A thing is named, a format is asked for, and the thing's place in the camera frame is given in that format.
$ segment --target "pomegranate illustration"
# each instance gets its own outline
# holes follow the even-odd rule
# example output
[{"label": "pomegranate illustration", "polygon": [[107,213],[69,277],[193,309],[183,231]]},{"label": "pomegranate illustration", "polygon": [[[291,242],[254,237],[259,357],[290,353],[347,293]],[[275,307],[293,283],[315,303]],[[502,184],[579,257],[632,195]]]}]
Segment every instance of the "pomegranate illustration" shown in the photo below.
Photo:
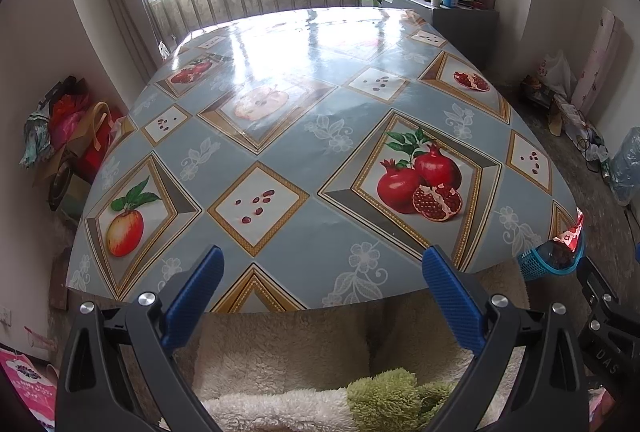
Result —
[{"label": "pomegranate illustration", "polygon": [[440,184],[434,187],[419,186],[412,196],[414,208],[430,221],[446,221],[462,209],[462,197],[452,187]]},{"label": "pomegranate illustration", "polygon": [[125,196],[111,202],[114,212],[122,212],[111,221],[106,234],[107,249],[114,257],[123,257],[133,252],[142,240],[145,221],[136,208],[160,199],[153,192],[142,191],[148,181],[149,176]]},{"label": "pomegranate illustration", "polygon": [[197,80],[200,75],[207,71],[212,65],[213,62],[210,62],[207,59],[195,60],[194,65],[185,67],[171,79],[171,82],[173,84],[189,84],[194,80]]},{"label": "pomegranate illustration", "polygon": [[477,89],[478,91],[488,91],[489,90],[489,84],[487,83],[487,81],[484,78],[482,78],[482,76],[476,75],[474,73],[474,75],[471,77],[471,79],[474,82],[474,89]]},{"label": "pomegranate illustration", "polygon": [[414,214],[414,192],[424,181],[412,168],[399,166],[393,159],[381,161],[386,173],[378,181],[378,195],[383,203],[400,214]]},{"label": "pomegranate illustration", "polygon": [[430,187],[443,184],[458,190],[462,183],[458,165],[451,158],[442,155],[436,142],[429,146],[429,152],[415,158],[414,168]]},{"label": "pomegranate illustration", "polygon": [[467,75],[466,73],[459,73],[459,72],[455,72],[453,73],[453,77],[455,79],[455,81],[457,83],[459,83],[461,86],[469,88],[469,89],[473,89],[473,85],[471,84],[471,80],[469,79],[469,75]]}]

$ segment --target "plastic tablecloth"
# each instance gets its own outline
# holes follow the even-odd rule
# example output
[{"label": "plastic tablecloth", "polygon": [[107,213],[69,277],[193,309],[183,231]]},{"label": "plastic tablecloth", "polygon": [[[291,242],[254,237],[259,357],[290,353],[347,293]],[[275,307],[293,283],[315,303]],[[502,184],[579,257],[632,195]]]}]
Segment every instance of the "plastic tablecloth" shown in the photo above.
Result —
[{"label": "plastic tablecloth", "polygon": [[130,301],[210,245],[218,312],[425,287],[438,244],[478,271],[574,224],[557,168],[414,12],[280,12],[192,33],[153,76],[88,197],[67,285]]}]

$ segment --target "green leaf illustration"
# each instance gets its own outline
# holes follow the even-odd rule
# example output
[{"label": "green leaf illustration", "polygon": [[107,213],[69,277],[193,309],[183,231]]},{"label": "green leaf illustration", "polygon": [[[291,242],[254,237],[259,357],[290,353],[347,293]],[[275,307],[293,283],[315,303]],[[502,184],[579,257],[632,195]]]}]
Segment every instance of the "green leaf illustration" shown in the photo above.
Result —
[{"label": "green leaf illustration", "polygon": [[406,141],[404,140],[404,136],[402,134],[400,134],[399,132],[387,132],[386,134],[390,138],[393,138],[396,141],[399,141],[400,143],[406,143]]},{"label": "green leaf illustration", "polygon": [[125,197],[119,197],[117,199],[114,199],[111,202],[111,209],[114,212],[121,212],[124,209],[124,203],[125,203],[126,198]]},{"label": "green leaf illustration", "polygon": [[153,192],[144,192],[140,194],[132,203],[129,204],[129,210],[133,210],[138,208],[139,206],[146,205],[147,203],[151,203],[153,201],[157,201],[160,199]]},{"label": "green leaf illustration", "polygon": [[389,148],[392,148],[393,150],[396,150],[398,152],[404,152],[404,150],[402,150],[404,145],[400,145],[399,143],[396,143],[395,141],[391,141],[391,142],[387,143],[386,145]]},{"label": "green leaf illustration", "polygon": [[149,183],[149,176],[127,192],[127,204],[130,205],[136,201],[137,197],[142,193],[142,190],[145,189],[147,183]]}]

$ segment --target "apple illustration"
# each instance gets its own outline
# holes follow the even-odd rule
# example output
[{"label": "apple illustration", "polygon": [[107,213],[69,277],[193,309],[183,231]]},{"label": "apple illustration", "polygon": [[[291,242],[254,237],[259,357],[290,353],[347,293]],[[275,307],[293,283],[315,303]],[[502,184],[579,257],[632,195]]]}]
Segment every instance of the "apple illustration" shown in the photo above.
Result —
[{"label": "apple illustration", "polygon": [[111,221],[107,229],[107,249],[114,257],[123,257],[133,252],[142,239],[145,221],[136,208],[160,199],[153,192],[142,191],[148,181],[149,176],[129,190],[125,196],[111,202],[114,212],[122,212]]}]

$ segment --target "red bag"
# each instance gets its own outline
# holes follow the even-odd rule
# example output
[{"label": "red bag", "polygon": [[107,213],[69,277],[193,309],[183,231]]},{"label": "red bag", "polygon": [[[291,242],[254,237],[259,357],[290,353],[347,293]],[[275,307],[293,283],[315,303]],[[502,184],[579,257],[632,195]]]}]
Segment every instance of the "red bag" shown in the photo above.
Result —
[{"label": "red bag", "polygon": [[113,126],[114,120],[122,117],[122,113],[117,107],[113,107],[110,113],[106,115],[103,121],[97,120],[99,127],[95,131],[95,138],[93,144],[90,144],[84,154],[76,159],[74,163],[74,169],[76,173],[85,181],[93,183],[95,176],[98,173],[98,169],[104,160],[104,156],[107,154],[109,148],[109,133]]}]

